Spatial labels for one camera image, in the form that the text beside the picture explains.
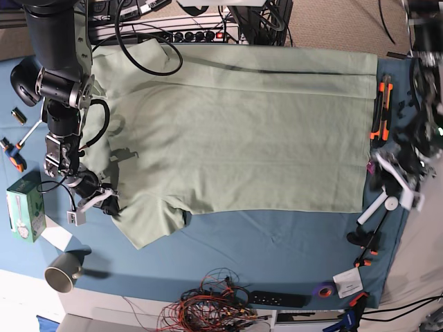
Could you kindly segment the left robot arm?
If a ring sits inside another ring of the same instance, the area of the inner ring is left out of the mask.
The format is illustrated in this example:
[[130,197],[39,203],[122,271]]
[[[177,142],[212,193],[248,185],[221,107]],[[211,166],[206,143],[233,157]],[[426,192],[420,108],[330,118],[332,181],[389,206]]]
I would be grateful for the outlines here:
[[393,82],[384,75],[377,87],[368,170],[373,188],[385,185],[420,190],[434,176],[434,160],[442,156],[442,2],[403,1],[410,51],[410,105],[415,115],[403,127],[392,127]]

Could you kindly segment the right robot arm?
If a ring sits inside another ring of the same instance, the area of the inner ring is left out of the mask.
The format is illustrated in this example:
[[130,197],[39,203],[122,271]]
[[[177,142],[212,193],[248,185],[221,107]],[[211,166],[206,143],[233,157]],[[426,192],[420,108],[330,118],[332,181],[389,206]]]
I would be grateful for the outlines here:
[[[30,40],[41,68],[32,71],[35,90],[24,98],[42,98],[41,119],[48,126],[45,173],[62,177],[62,184],[110,216],[118,215],[118,194],[110,184],[85,167],[84,149],[101,139],[110,121],[103,100],[94,99],[95,77],[91,72],[92,50],[88,37],[87,12],[78,12],[79,1],[22,1]],[[84,145],[80,143],[86,116],[92,105],[102,106],[102,129]]]

